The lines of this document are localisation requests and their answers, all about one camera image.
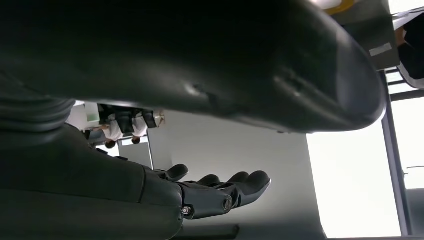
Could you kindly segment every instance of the metal bolt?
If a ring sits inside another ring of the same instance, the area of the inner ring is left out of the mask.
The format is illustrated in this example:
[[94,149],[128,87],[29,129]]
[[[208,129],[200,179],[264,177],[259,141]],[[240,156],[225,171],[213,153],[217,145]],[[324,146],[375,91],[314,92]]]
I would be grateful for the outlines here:
[[223,206],[225,211],[230,210],[231,205],[232,205],[232,201],[230,199],[228,199],[228,198],[224,199],[224,203],[223,203],[222,206]]
[[181,209],[181,213],[183,215],[190,215],[191,212],[192,212],[192,208],[189,206],[183,206]]

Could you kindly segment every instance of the white shirt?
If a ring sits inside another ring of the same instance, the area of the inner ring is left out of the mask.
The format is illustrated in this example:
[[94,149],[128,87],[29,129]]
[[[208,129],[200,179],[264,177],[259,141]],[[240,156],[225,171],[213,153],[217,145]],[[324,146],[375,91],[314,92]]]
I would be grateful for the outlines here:
[[132,128],[134,129],[132,135],[136,137],[143,137],[147,134],[147,124],[141,113],[137,114],[135,118],[132,119]]
[[103,129],[104,132],[104,136],[107,139],[113,140],[113,141],[118,141],[119,139],[121,139],[124,134],[122,133],[118,122],[115,120],[115,114],[112,114],[109,116],[110,121],[110,126],[108,129]]

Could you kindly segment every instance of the gray wall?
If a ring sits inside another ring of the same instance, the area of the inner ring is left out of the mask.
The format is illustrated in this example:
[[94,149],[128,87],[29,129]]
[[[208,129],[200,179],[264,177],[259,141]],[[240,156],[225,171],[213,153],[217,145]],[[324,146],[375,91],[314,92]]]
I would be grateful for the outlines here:
[[168,125],[162,124],[159,128],[147,130],[148,142],[150,143],[153,168],[168,170],[173,166],[169,147]]
[[149,144],[147,142],[142,142],[137,145],[119,146],[119,155],[127,158],[128,161],[152,168]]
[[279,134],[188,113],[169,111],[165,116],[172,163],[185,164],[190,170],[183,181],[207,174],[226,181],[236,172],[257,170],[272,178],[257,202],[224,216],[185,221],[185,226],[240,224],[238,239],[324,237],[304,134]]

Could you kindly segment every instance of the yellow part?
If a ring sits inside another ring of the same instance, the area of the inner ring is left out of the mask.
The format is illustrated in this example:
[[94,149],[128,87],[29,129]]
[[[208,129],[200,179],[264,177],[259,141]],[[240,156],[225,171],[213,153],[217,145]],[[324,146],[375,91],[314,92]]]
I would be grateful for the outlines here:
[[329,15],[338,14],[350,9],[355,4],[355,0],[341,0],[339,6],[326,9],[325,12]]

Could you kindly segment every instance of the white wall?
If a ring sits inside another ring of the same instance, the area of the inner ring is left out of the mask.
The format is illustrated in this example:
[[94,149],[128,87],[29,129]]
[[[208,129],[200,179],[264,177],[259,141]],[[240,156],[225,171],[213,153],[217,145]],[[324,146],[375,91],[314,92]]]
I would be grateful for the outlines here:
[[322,233],[304,134],[279,134],[188,113],[169,111],[165,116],[172,163],[185,164],[190,170],[183,180],[216,174],[226,181],[239,171],[257,170],[267,172],[272,179],[257,202],[224,216],[186,221],[185,225],[242,223],[243,239],[281,239],[290,232],[284,226],[293,224],[302,226],[297,237],[301,232]]

